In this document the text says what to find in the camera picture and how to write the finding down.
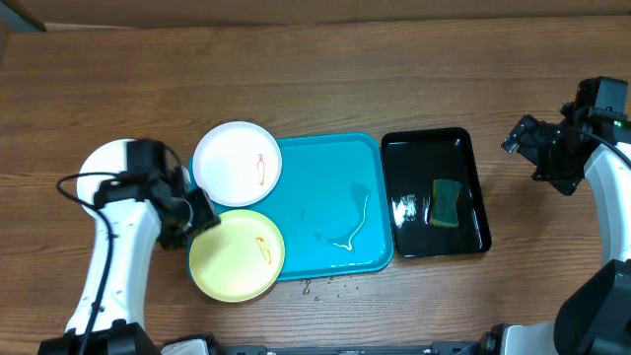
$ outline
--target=plate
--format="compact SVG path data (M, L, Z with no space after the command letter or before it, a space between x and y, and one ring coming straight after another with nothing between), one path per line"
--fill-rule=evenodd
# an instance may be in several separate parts
M249 210L222 213L221 225L195 238L188 266L195 284L224 302L250 300L278 278L285 260L276 225Z
M243 207L265 197L280 177L278 144L263 128L230 122L213 128L193 156L197 184L213 201Z

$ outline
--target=food residue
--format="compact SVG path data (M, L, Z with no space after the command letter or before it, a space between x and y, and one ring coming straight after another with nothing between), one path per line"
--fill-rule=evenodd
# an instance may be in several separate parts
M263 258L267 261L268 265L272 264L272 254L269 252L269 248L267 247L267 243L265 239L262 237L256 237L256 243L258 244L258 248L260 249L260 253L263 254Z
M265 161L263 155L258 155L258 162L256 162L256 170L258 171L258 184L265 185Z

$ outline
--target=black tray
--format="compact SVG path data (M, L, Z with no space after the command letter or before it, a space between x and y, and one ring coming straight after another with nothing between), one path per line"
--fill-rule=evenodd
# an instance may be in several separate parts
M465 129L389 133L382 139L382 154L390 224L399 254L434 256L485 252L491 248L491 232L471 137ZM432 182L437 178L462 184L456 204L458 226L455 228L429 224ZM402 199L408 205L414 203L414 216L401 219L401 209L396 207Z

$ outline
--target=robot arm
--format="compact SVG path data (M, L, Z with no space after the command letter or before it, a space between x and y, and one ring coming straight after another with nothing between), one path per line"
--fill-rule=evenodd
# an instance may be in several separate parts
M631 145L617 148L631 158ZM610 149L599 145L585 165L592 187L602 241L602 266L631 259L631 169Z
M188 238L220 223L203 191L186 193L187 171L181 164L169 165L168 151L161 142L123 139L103 145L84 163L77 197L95 219L95 248L64 336L43 341L39 354L160 354L143 329L154 244L182 248Z
M144 328L149 261L161 231L158 211L148 200L136 202L126 199L109 203L102 212L110 220L117 238L113 242L110 277L93 331L110 329L115 320L137 322ZM96 227L95 248L86 284L77 310L66 325L66 332L75 329L76 335L82 335L88 325L92 302L105 267L107 231L100 218L96 218Z
M585 80L576 100L561 108L561 124L526 115L502 144L536 165L532 179L548 181L565 195L583 178L588 181L600 225L602 269L563 304L555 322L501 324L485 334L497 346L481 354L631 354L631 125L623 113L626 97L626 82Z

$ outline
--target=wooden table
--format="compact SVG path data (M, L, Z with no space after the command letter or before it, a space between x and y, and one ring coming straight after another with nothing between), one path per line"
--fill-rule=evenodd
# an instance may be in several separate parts
M196 289L183 250L156 248L147 331L225 344L411 345L553 320L598 269L586 182L572 197L500 148L525 113L556 122L579 81L631 79L631 18L373 23L11 35L0 69L0 348L62 334L83 288L93 221L55 181L105 142L152 137L185 159L215 125L276 137L462 126L493 236L476 256L277 284L226 305Z

